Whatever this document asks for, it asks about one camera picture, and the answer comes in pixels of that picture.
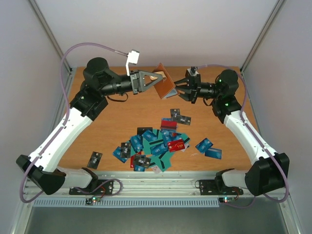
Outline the brown leather card holder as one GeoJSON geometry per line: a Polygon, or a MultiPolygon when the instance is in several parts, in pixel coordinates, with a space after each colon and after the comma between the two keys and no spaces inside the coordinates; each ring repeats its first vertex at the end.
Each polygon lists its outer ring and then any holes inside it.
{"type": "Polygon", "coordinates": [[[174,81],[162,63],[158,64],[153,73],[162,75],[162,81],[154,85],[160,99],[168,99],[179,94],[174,81]]]}

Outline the teal striped card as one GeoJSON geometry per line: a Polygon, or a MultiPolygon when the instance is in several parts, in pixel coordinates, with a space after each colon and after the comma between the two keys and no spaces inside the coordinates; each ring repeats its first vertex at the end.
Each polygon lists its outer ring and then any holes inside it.
{"type": "Polygon", "coordinates": [[[156,153],[152,152],[153,148],[156,146],[162,146],[168,151],[168,143],[180,139],[183,140],[184,144],[189,143],[191,140],[185,133],[178,133],[165,129],[146,130],[142,134],[143,152],[146,155],[156,155],[156,153]]]}

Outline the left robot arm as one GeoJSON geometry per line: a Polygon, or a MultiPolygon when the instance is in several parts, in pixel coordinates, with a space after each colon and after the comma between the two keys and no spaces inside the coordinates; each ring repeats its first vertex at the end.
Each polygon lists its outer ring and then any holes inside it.
{"type": "Polygon", "coordinates": [[[59,161],[79,134],[107,107],[108,96],[145,92],[163,79],[161,74],[141,70],[118,75],[104,58],[91,59],[83,76],[80,91],[70,102],[63,120],[35,151],[28,156],[20,155],[16,160],[26,177],[47,195],[70,187],[81,188],[87,194],[95,193],[98,189],[95,173],[87,168],[61,168],[59,161]]]}

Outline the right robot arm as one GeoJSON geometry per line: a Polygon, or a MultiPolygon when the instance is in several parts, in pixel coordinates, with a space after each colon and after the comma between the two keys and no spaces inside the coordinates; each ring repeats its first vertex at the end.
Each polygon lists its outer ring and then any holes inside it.
{"type": "Polygon", "coordinates": [[[254,196],[285,189],[285,195],[279,202],[289,196],[287,181],[290,160],[285,153],[278,153],[257,132],[244,112],[244,104],[239,104],[235,93],[239,88],[241,75],[231,68],[223,70],[214,83],[202,82],[198,67],[187,69],[185,78],[175,81],[179,96],[194,104],[197,99],[210,99],[213,113],[236,137],[251,162],[247,171],[227,169],[215,177],[215,187],[220,193],[228,192],[232,187],[249,190],[254,196]]]}

